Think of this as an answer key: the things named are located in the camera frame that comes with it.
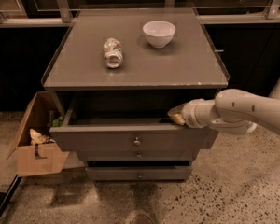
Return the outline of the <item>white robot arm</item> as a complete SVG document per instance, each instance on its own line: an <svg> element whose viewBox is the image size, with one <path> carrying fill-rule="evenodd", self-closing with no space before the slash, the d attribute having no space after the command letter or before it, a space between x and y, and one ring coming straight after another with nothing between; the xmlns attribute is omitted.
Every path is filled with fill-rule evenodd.
<svg viewBox="0 0 280 224"><path fill-rule="evenodd" d="M226 89L212 100L194 99L174 107L168 116L190 128L209 127L222 133L244 135L259 125L280 136L280 78L268 97Z"/></svg>

